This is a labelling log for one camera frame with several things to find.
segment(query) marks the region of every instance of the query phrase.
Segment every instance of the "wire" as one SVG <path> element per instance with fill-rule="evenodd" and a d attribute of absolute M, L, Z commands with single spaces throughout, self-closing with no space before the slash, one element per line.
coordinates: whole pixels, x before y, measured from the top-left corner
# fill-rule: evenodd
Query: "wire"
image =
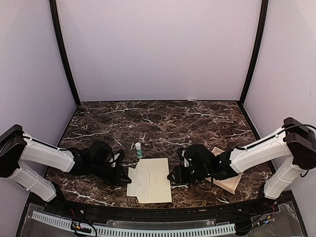
<path fill-rule="evenodd" d="M 79 222 L 79 226 L 80 226 L 80 223 L 81 223 L 81 222 L 88 224 L 88 225 L 94 230 L 94 234 L 95 234 L 94 237 L 98 237 L 97 229 L 96 229 L 92 224 L 90 224 L 89 221 L 86 221 L 86 220 L 84 220 L 84 219 L 80 219 L 80 218 L 75 217 L 75 213 L 74 213 L 74 211 L 73 211 L 72 209 L 71 209 L 70 211 L 72 211 L 74 217 L 69 217 L 69 216 L 66 216 L 66 215 L 64 215 L 64 214 L 59 213 L 59 212 L 56 211 L 52 206 L 47 205 L 47 204 L 45 204 L 45 205 L 48 206 L 48 207 L 49 207 L 53 212 L 55 212 L 57 215 L 60 215 L 60 216 L 62 216 L 62 217 L 66 217 L 66 218 L 70 218 L 71 221 L 72 221 L 72 223 L 73 223 L 74 220 L 75 220 L 75 221 Z"/>
<path fill-rule="evenodd" d="M 75 235 L 75 236 L 77 236 L 77 237 L 87 237 L 87 236 L 90 235 L 91 231 L 90 231 L 89 233 L 87 232 L 87 235 L 81 234 L 81 233 L 78 232 L 78 231 L 84 232 L 84 230 L 85 230 L 85 228 L 83 228 L 83 227 L 80 225 L 81 223 L 75 224 L 75 223 L 72 221 L 71 224 L 72 224 L 71 229 L 75 232 L 75 233 L 72 232 L 73 235 Z"/>
<path fill-rule="evenodd" d="M 266 218 L 266 220 L 270 219 L 270 218 L 274 215 L 274 213 L 275 213 L 275 211 L 276 211 L 276 209 L 275 209 L 275 207 L 274 207 L 273 205 L 270 206 L 270 208 L 273 210 L 273 213 L 272 213 L 272 215 L 268 216 L 268 217 Z M 258 226 L 255 226 L 255 227 L 252 227 L 251 229 L 244 230 L 244 229 L 246 229 L 247 227 L 249 227 L 249 226 L 253 225 L 254 223 L 256 223 L 258 220 L 260 220 L 260 219 L 261 219 L 264 215 L 266 215 L 269 211 L 270 211 L 270 210 L 266 211 L 266 212 L 263 213 L 261 216 L 259 216 L 258 218 L 256 218 L 253 222 L 251 222 L 250 224 L 248 224 L 248 225 L 246 225 L 246 226 L 244 226 L 244 227 L 242 227 L 242 228 L 237 229 L 236 231 L 248 232 L 248 231 L 253 230 L 254 228 L 258 227 Z"/>
<path fill-rule="evenodd" d="M 240 232 L 249 232 L 259 226 L 263 226 L 263 225 L 266 225 L 268 223 L 270 223 L 272 221 L 271 219 L 271 216 L 268 216 L 267 218 L 265 218 L 264 220 L 262 221 L 259 221 L 254 227 L 252 227 L 251 229 L 248 229 L 248 230 L 241 230 Z"/>
<path fill-rule="evenodd" d="M 309 172 L 310 170 L 308 169 L 308 170 L 306 170 L 306 173 L 305 174 L 300 174 L 300 176 L 302 177 L 302 178 L 304 178 L 307 174 L 308 174 L 308 172 Z"/>
<path fill-rule="evenodd" d="M 245 150 L 246 150 L 245 147 L 238 147 L 238 146 L 235 146 L 235 148 L 236 148 L 237 150 L 241 150 L 241 151 L 245 151 Z"/>
<path fill-rule="evenodd" d="M 203 189 L 204 191 L 211 191 L 212 188 L 214 187 L 214 180 L 213 178 L 211 177 L 211 187 L 209 189 L 206 189 L 204 187 L 201 187 L 198 183 L 197 183 L 197 186 L 200 188 L 200 189 Z"/>
<path fill-rule="evenodd" d="M 243 211 L 243 210 L 238 210 L 239 212 L 242 212 L 242 213 L 245 213 L 245 214 L 248 214 L 248 215 L 252 215 L 252 216 L 256 216 L 260 213 L 260 211 L 256 212 L 256 213 L 250 213 L 250 212 L 247 212 L 247 211 Z"/>
<path fill-rule="evenodd" d="M 259 144 L 261 144 L 261 143 L 264 143 L 264 142 L 266 142 L 266 141 L 269 141 L 270 139 L 274 138 L 276 135 L 280 135 L 281 133 L 283 133 L 283 132 L 285 132 L 285 131 L 287 131 L 287 130 L 289 130 L 289 129 L 292 129 L 292 128 L 295 128 L 295 127 L 303 127 L 303 126 L 304 126 L 304 127 L 311 127 L 311 128 L 313 128 L 314 130 L 316 130 L 316 127 L 313 126 L 313 125 L 310 125 L 310 124 L 297 124 L 297 125 L 293 125 L 293 126 L 290 126 L 290 127 L 287 127 L 287 128 L 285 128 L 285 129 L 281 130 L 280 132 L 278 132 L 277 134 L 275 134 L 275 135 L 273 135 L 273 136 L 271 136 L 271 137 L 268 137 L 268 138 L 266 138 L 266 139 L 264 139 L 264 140 L 262 140 L 262 141 L 260 141 L 260 142 L 258 142 L 258 143 L 255 143 L 255 144 L 253 144 L 253 145 L 251 145 L 251 146 L 245 148 L 245 150 L 254 148 L 255 146 L 257 146 L 257 145 L 259 145 Z"/>
<path fill-rule="evenodd" d="M 87 184 L 100 184 L 100 183 L 104 183 L 103 180 L 94 181 L 94 182 L 90 182 L 90 181 L 86 181 L 86 180 L 81 180 L 81 181 L 83 181 L 83 182 L 85 182 L 85 183 L 87 183 Z"/>
<path fill-rule="evenodd" d="M 50 148 L 54 148 L 54 149 L 56 149 L 56 150 L 60 150 L 60 151 L 67 151 L 67 150 L 68 150 L 68 149 L 65 149 L 65 148 L 59 148 L 59 147 L 53 146 L 53 145 L 51 145 L 51 144 L 47 144 L 47 143 L 45 143 L 45 142 L 39 141 L 39 140 L 34 139 L 34 138 L 31 138 L 31 137 L 23 136 L 23 138 L 26 138 L 26 139 L 28 139 L 28 140 L 30 140 L 30 141 L 34 141 L 34 142 L 40 143 L 40 144 L 45 145 L 45 146 L 48 146 L 48 147 L 50 147 Z"/>

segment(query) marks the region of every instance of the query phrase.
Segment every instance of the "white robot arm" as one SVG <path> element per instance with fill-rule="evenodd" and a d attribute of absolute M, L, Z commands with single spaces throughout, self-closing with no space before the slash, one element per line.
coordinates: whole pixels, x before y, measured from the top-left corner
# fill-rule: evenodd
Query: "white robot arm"
<path fill-rule="evenodd" d="M 73 175 L 99 176 L 106 184 L 131 183 L 119 164 L 124 158 L 123 150 L 115 155 L 112 148 L 102 141 L 94 142 L 90 148 L 78 150 L 62 149 L 34 139 L 14 125 L 0 136 L 0 177 L 14 180 L 41 197 L 46 202 L 65 201 L 60 188 L 40 177 L 25 164 L 25 160 L 60 169 Z"/>
<path fill-rule="evenodd" d="M 316 167 L 316 139 L 306 124 L 287 118 L 274 133 L 218 156 L 203 145 L 179 149 L 178 155 L 190 165 L 179 165 L 171 171 L 168 179 L 175 183 L 194 183 L 208 177 L 223 180 L 258 164 L 284 157 L 283 165 L 264 186 L 265 197 L 276 199 L 302 172 Z"/>

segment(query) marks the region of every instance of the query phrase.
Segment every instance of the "white bottle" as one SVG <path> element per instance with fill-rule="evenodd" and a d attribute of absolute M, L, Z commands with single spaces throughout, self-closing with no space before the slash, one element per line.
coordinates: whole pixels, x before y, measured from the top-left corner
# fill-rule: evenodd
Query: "white bottle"
<path fill-rule="evenodd" d="M 137 157 L 138 157 L 139 159 L 140 159 L 140 158 L 143 158 L 142 147 L 141 147 L 140 142 L 137 142 L 137 143 L 135 144 L 135 148 L 136 148 Z"/>

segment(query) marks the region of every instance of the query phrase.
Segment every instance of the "marble surface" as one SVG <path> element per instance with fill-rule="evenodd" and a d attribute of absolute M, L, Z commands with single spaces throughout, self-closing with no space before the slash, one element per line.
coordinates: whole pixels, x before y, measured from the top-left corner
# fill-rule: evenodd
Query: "marble surface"
<path fill-rule="evenodd" d="M 244 146 L 255 138 L 236 102 L 137 101 L 88 102 L 78 108 L 60 147 L 89 147 L 102 140 L 116 152 L 124 149 L 122 164 L 136 167 L 133 145 L 141 142 L 144 158 L 168 158 L 169 170 L 181 164 L 179 147 L 204 144 L 210 150 Z M 172 203 L 139 204 L 126 196 L 126 185 L 107 186 L 94 175 L 73 176 L 49 168 L 46 179 L 57 183 L 68 200 L 134 208 L 185 208 L 233 203 L 257 198 L 259 187 L 272 173 L 267 163 L 244 172 L 233 195 L 210 183 L 171 184 Z"/>

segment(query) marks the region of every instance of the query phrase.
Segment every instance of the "white backdrop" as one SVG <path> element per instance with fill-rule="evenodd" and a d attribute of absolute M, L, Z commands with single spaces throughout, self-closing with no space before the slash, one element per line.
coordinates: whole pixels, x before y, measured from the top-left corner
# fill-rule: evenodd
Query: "white backdrop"
<path fill-rule="evenodd" d="M 58 51 L 49 1 L 1 0 L 0 135 L 20 124 L 57 145 L 76 105 Z M 43 175 L 45 166 L 29 163 Z M 0 178 L 0 236 L 13 237 L 29 192 Z"/>
<path fill-rule="evenodd" d="M 269 1 L 260 54 L 245 108 L 260 135 L 294 117 L 316 125 L 316 2 Z M 283 160 L 275 160 L 276 167 Z M 292 185 L 309 236 L 316 233 L 316 170 Z"/>
<path fill-rule="evenodd" d="M 238 100 L 261 0 L 58 0 L 82 101 Z"/>

